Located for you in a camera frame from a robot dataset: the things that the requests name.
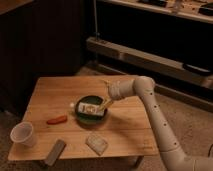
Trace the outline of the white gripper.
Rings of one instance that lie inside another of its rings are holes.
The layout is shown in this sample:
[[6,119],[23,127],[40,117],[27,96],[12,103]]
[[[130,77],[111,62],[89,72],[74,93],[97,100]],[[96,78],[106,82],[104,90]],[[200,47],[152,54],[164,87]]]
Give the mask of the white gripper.
[[126,97],[134,96],[133,80],[130,81],[116,81],[108,86],[108,94],[111,99],[106,100],[101,110],[105,110],[113,104],[113,100],[122,100]]

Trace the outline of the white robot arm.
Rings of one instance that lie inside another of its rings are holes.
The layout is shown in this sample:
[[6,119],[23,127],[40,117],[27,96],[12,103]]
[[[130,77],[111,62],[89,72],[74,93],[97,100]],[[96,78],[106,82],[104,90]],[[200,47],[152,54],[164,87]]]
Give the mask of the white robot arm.
[[142,101],[167,171],[213,171],[213,158],[187,155],[167,122],[155,97],[155,81],[137,76],[127,81],[105,82],[112,101],[138,96]]

